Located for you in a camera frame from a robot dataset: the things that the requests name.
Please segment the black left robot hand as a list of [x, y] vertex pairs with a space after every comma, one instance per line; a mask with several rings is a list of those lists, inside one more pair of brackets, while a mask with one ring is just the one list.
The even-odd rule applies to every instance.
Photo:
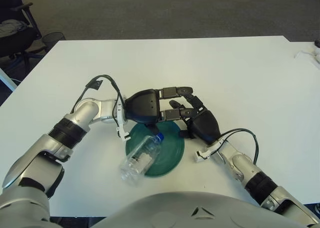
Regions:
[[160, 133], [157, 123], [174, 120], [188, 120], [198, 115], [195, 108], [178, 105], [172, 109], [161, 110], [160, 100], [178, 97], [192, 98], [191, 87], [167, 87], [139, 91], [124, 102], [125, 117], [143, 124], [153, 135]]

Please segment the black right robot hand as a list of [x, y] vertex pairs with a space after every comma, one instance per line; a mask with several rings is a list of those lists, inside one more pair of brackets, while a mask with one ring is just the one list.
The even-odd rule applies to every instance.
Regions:
[[185, 94], [183, 97], [191, 104], [191, 108], [186, 108], [183, 104], [175, 101], [174, 98], [181, 97], [180, 94], [170, 95], [169, 104], [173, 109], [177, 109], [179, 119], [186, 125], [185, 130], [179, 132], [179, 137], [183, 139], [201, 139], [206, 145], [213, 144], [221, 135], [218, 122], [213, 113], [208, 110], [203, 102], [192, 94]]

